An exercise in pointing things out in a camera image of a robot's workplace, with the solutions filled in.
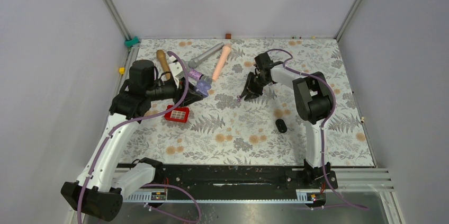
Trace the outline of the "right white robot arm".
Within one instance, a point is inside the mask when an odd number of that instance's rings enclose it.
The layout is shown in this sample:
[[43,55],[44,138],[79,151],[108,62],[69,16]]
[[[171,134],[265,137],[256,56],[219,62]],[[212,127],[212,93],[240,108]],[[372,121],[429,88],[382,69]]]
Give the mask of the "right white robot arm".
[[303,180],[311,188],[325,184],[326,188],[335,189],[330,180],[330,162],[326,160],[326,123],[333,115],[336,103],[323,73],[301,73],[289,68],[285,61],[274,62],[268,52],[255,57],[255,67],[255,71],[248,74],[238,98],[244,101],[258,98],[270,83],[291,88],[296,110],[306,128]]

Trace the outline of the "lilac oval earbud case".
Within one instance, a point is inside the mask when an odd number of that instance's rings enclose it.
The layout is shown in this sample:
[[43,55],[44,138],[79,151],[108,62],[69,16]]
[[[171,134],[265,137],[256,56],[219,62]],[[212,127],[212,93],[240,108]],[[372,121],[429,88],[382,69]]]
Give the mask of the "lilac oval earbud case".
[[210,83],[208,83],[205,80],[199,80],[197,81],[197,84],[195,86],[195,91],[199,94],[201,94],[203,97],[209,96],[209,90],[211,89]]

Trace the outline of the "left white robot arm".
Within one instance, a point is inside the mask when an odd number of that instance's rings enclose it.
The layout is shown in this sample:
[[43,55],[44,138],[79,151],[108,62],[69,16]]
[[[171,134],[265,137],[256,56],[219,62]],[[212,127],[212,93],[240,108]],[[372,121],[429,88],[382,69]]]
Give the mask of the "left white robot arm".
[[173,100],[174,105],[160,116],[177,107],[203,100],[188,81],[189,69],[182,66],[185,77],[163,81],[151,60],[136,60],[129,69],[129,78],[123,82],[109,108],[109,116],[102,139],[74,182],[65,182],[61,195],[77,212],[78,223],[85,215],[111,221],[119,213],[123,200],[137,189],[149,184],[159,187],[166,181],[163,164],[145,158],[129,171],[115,178],[120,156],[154,101]]

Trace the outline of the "black earbud charging case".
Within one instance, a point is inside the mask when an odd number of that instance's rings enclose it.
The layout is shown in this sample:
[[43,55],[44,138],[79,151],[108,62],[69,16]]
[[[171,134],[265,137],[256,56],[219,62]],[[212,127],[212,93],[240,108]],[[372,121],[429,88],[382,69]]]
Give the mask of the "black earbud charging case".
[[283,119],[277,119],[275,121],[275,125],[279,133],[286,133],[288,130],[288,127]]

